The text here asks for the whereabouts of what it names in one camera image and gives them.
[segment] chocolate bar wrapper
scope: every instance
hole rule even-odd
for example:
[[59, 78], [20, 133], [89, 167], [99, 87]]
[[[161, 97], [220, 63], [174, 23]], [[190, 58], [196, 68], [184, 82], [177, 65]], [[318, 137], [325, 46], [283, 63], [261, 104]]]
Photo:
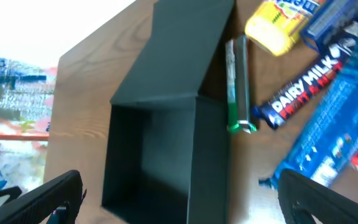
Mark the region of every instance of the chocolate bar wrapper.
[[326, 187], [358, 153], [358, 43], [273, 177], [259, 184], [277, 189], [292, 169]]
[[274, 130], [283, 126], [303, 105], [328, 86], [349, 59], [358, 40], [358, 22], [343, 29], [304, 72], [281, 88], [271, 99], [254, 108], [254, 115]]

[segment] blue packet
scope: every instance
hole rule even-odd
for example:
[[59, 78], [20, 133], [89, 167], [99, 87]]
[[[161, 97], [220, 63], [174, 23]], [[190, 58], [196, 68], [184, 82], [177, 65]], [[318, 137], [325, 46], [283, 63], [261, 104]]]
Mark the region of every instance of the blue packet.
[[350, 61], [303, 128], [273, 177], [259, 184], [277, 189], [281, 171], [291, 169], [329, 187], [358, 153], [358, 42]]
[[328, 0], [301, 30], [301, 38], [308, 47], [321, 53], [357, 13], [358, 0]]

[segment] yellow container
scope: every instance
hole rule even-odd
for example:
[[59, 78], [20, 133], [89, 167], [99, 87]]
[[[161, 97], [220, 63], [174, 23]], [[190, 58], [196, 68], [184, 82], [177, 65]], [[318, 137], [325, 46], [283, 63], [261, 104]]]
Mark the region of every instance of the yellow container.
[[288, 52], [325, 0], [266, 0], [247, 21], [246, 34], [274, 56]]

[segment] box lid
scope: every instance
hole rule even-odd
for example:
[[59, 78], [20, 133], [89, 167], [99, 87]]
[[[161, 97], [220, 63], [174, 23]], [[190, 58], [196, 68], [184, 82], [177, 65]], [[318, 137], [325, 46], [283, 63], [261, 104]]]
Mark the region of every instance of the box lid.
[[234, 0], [157, 4], [154, 18], [171, 21], [154, 22], [151, 38], [112, 97], [112, 104], [197, 96]]

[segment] label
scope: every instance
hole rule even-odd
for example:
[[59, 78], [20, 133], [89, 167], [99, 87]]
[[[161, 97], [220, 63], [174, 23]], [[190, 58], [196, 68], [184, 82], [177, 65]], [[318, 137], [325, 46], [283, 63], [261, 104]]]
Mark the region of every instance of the label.
[[335, 165], [333, 159], [326, 156], [310, 179], [328, 187], [338, 175], [338, 172], [333, 168], [333, 165]]
[[299, 107], [330, 84], [337, 72], [342, 69], [342, 62], [350, 57], [356, 45], [358, 23], [353, 23], [347, 29], [353, 31], [352, 35], [355, 35], [342, 38], [330, 45], [325, 55], [269, 101], [269, 105], [283, 119], [288, 119]]
[[298, 76], [295, 81], [292, 81], [291, 87], [275, 97], [276, 100], [271, 105], [281, 117], [287, 119], [298, 107], [331, 83], [337, 71], [342, 68], [342, 63], [338, 59], [350, 54], [338, 44], [331, 45], [329, 52], [309, 70]]
[[339, 0], [331, 2], [331, 4], [325, 9], [324, 13], [318, 17], [318, 19], [309, 27], [308, 33], [310, 35], [318, 35], [327, 23], [346, 5], [348, 0]]
[[275, 0], [276, 8], [289, 19], [300, 16], [311, 16], [320, 7], [320, 3], [312, 0]]

